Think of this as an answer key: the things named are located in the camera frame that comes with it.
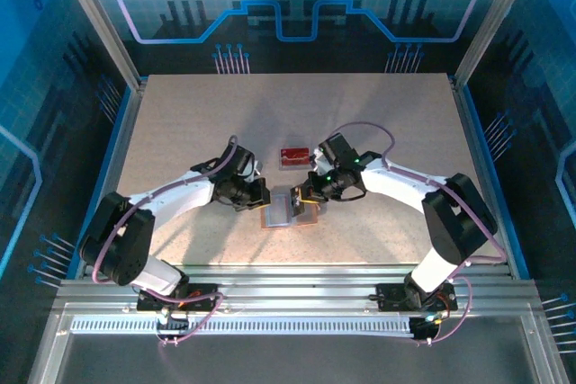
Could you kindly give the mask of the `black VIP card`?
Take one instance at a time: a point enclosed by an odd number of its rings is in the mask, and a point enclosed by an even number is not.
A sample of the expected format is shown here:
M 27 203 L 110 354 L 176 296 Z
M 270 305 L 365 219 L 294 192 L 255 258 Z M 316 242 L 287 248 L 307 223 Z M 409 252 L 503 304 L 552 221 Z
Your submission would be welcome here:
M 306 211 L 306 204 L 301 197 L 301 188 L 294 186 L 290 190 L 290 208 L 293 218 L 299 217 Z

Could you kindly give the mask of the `tan leather card holder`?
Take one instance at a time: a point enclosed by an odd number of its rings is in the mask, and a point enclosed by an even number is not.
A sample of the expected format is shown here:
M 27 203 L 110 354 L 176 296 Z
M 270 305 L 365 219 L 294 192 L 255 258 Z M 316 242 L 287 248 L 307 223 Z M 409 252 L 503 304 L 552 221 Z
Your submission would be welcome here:
M 318 206 L 306 204 L 306 211 L 293 218 L 290 208 L 290 194 L 277 193 L 271 196 L 271 203 L 261 209 L 261 228 L 274 230 L 315 225 L 318 222 Z

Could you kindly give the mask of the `red VIP card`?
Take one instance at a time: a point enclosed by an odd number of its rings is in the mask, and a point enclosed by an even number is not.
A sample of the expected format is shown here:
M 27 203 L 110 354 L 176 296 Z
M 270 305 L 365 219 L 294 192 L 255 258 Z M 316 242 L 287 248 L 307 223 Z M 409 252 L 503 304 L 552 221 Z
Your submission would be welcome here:
M 310 161 L 310 150 L 307 147 L 283 147 L 280 149 L 280 166 L 307 165 Z

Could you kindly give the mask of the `clear plastic card box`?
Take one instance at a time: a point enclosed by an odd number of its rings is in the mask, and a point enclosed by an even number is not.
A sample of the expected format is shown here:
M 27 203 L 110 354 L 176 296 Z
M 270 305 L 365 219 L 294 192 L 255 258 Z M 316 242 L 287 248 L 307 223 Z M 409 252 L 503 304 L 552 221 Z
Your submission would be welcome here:
M 279 149 L 279 169 L 281 171 L 295 171 L 295 170 L 307 170 L 311 168 L 311 149 L 309 147 L 307 147 L 310 150 L 310 161 L 307 165 L 301 165 L 301 166 L 289 166 L 289 167 L 281 167 L 280 166 L 280 149 Z

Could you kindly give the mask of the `small black control box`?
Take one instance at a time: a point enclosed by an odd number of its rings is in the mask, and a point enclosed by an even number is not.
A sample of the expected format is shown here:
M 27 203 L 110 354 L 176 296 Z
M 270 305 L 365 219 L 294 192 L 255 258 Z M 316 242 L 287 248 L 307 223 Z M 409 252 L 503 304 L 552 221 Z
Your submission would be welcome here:
M 415 341 L 435 339 L 440 330 L 441 321 L 438 319 L 428 320 L 424 317 L 411 317 L 409 319 L 409 331 Z

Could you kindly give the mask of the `aluminium table frame rail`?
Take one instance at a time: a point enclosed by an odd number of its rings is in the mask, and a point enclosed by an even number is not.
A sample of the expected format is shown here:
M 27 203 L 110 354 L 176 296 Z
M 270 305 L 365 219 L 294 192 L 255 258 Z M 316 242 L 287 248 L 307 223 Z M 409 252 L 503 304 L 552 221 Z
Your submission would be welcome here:
M 402 283 L 402 264 L 357 265 L 193 265 L 191 280 L 219 286 L 223 296 L 214 314 L 192 312 L 201 327 L 211 317 L 407 317 L 381 312 L 370 299 L 381 283 Z M 539 384 L 568 384 L 568 374 L 547 323 L 534 281 L 512 279 L 505 264 L 472 263 L 449 279 L 459 308 L 456 317 L 515 317 L 520 321 Z M 55 384 L 60 362 L 74 333 L 75 317 L 144 316 L 137 295 L 113 283 L 88 279 L 60 283 L 29 377 L 29 384 Z

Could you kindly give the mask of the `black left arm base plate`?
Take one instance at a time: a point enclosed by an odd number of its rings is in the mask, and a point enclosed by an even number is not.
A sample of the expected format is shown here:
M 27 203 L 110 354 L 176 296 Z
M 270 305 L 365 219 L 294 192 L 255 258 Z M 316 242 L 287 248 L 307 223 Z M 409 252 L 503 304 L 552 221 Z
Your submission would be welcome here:
M 217 297 L 214 293 L 218 288 L 219 286 L 213 283 L 186 282 L 177 287 L 172 294 L 167 295 L 170 299 L 193 299 L 191 302 L 166 301 L 141 290 L 136 309 L 139 312 L 160 312 L 163 308 L 170 312 L 209 312 L 216 305 Z

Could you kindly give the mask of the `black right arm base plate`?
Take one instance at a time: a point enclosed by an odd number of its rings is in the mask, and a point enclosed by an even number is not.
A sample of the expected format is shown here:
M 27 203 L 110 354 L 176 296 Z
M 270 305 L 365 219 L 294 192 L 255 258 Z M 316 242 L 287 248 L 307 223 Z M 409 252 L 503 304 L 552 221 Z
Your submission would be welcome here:
M 458 309 L 455 288 L 444 283 L 432 293 L 422 293 L 402 283 L 381 283 L 370 295 L 381 312 L 439 312 Z

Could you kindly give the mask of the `aluminium table side rail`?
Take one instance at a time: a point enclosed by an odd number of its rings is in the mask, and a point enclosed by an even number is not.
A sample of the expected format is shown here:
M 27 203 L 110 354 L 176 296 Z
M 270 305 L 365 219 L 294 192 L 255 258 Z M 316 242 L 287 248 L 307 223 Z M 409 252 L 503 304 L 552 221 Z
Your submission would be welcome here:
M 484 135 L 479 123 L 478 115 L 473 110 L 473 105 L 469 104 L 469 98 L 466 96 L 464 89 L 458 87 L 455 77 L 448 75 L 448 80 L 453 93 L 454 103 L 463 126 L 464 135 L 467 140 L 482 195 L 496 220 L 498 227 L 498 233 L 495 235 L 496 240 L 506 253 L 506 265 L 509 269 L 511 278 L 520 279 L 521 275 L 518 272 L 518 266 L 509 243 L 509 232 L 506 220 L 503 218 L 500 211 L 498 196 L 492 184 L 491 159 L 485 152 L 486 144 L 484 142 Z
M 79 247 L 101 199 L 108 192 L 113 192 L 118 187 L 131 142 L 131 135 L 135 127 L 147 83 L 148 77 L 142 76 L 140 78 L 139 88 L 137 90 L 128 88 L 121 99 L 120 109 L 117 112 L 116 120 L 112 127 L 112 133 L 104 153 L 101 169 L 86 210 L 85 219 L 80 228 L 76 249 L 67 269 L 67 280 L 74 280 L 78 277 L 82 278 L 85 265 L 80 258 Z

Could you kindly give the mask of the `aluminium upright post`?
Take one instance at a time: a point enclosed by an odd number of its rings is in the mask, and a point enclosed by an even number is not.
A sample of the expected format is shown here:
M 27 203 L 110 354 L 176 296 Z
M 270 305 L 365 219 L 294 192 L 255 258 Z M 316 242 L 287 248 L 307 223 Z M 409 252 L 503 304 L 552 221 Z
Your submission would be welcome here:
M 516 0 L 493 0 L 454 74 L 454 89 L 463 90 Z
M 89 22 L 92 24 L 101 42 L 104 44 L 114 65 L 132 91 L 141 87 L 140 74 L 133 64 L 119 33 L 105 11 L 100 0 L 77 0 L 82 6 Z

